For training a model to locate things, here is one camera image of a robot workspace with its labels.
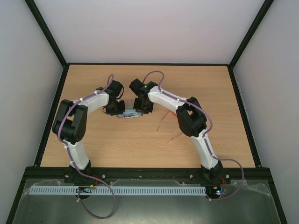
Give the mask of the blue cleaning cloth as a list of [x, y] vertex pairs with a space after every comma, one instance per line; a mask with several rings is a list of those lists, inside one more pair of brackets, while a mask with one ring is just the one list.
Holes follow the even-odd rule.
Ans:
[[141, 112], [137, 112], [135, 109], [125, 109], [121, 114], [118, 114], [118, 118], [135, 118], [142, 116]]

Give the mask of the orange transparent sunglasses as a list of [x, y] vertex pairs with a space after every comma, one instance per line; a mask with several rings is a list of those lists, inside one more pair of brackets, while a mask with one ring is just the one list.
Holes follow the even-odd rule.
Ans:
[[183, 133], [178, 127], [177, 116], [171, 110], [168, 110], [166, 114], [160, 119], [157, 132], [162, 132], [163, 134], [167, 134], [169, 137], [167, 142], [172, 142], [178, 137], [180, 137]]

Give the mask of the striped newspaper print glasses case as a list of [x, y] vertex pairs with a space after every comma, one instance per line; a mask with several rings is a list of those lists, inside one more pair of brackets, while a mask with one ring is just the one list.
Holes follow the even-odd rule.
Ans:
[[137, 112], [136, 109], [134, 109], [134, 100], [125, 100], [125, 111], [123, 114], [118, 114], [117, 118], [119, 119], [130, 119], [130, 118], [137, 118], [141, 117], [143, 114], [141, 112]]

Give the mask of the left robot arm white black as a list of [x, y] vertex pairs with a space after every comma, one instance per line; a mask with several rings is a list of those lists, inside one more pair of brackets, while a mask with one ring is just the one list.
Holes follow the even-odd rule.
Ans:
[[70, 166], [65, 171], [67, 183], [84, 184], [96, 181], [91, 174], [91, 161], [85, 153], [83, 137], [86, 133], [87, 116], [102, 108], [104, 113], [116, 116], [125, 112], [125, 102], [121, 100], [123, 85], [115, 80], [108, 81], [106, 87], [97, 88], [91, 95], [75, 101], [61, 101], [52, 131], [64, 144], [70, 158]]

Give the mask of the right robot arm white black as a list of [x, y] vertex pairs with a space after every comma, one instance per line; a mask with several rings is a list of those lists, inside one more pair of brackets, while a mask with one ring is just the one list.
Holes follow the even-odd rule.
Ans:
[[223, 166], [221, 161], [216, 159], [207, 135], [208, 116], [202, 111], [198, 100], [194, 97], [176, 96], [154, 82], [144, 84], [139, 79], [133, 80], [129, 88], [137, 96], [133, 106], [137, 112], [151, 113], [156, 103], [176, 114], [181, 132], [195, 144], [205, 180], [210, 183], [218, 180]]

